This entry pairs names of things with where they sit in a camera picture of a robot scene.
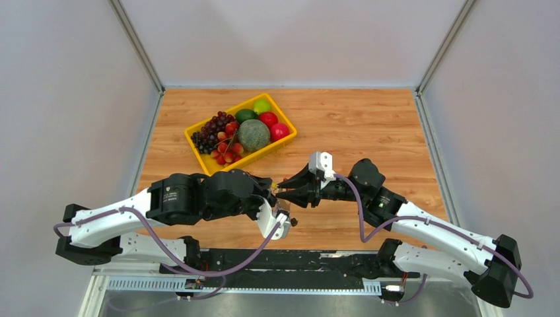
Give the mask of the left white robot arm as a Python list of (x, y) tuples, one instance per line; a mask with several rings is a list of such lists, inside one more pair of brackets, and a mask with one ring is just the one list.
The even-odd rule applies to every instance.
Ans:
[(285, 238), (289, 215), (280, 210), (271, 185), (271, 179), (239, 169), (212, 176), (172, 174), (105, 207), (70, 204), (62, 222), (53, 228), (59, 237), (55, 252), (79, 265), (131, 260), (195, 273), (202, 264), (199, 242), (189, 236), (165, 240), (154, 229), (245, 215), (255, 222), (266, 243)]

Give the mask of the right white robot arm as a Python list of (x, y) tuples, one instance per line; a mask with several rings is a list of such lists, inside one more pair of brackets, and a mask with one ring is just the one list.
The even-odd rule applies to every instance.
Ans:
[(521, 276), (517, 241), (505, 234), (491, 238), (452, 225), (388, 188), (386, 178), (368, 158), (356, 162), (349, 175), (333, 171), (332, 156), (311, 155), (297, 174), (279, 183), (278, 198), (299, 207), (316, 207), (323, 199), (354, 201), (358, 206), (362, 242), (382, 230), (413, 237), (430, 246), (420, 249), (398, 239), (386, 239), (377, 266), (384, 275), (420, 273), (469, 285), (481, 300), (508, 308)]

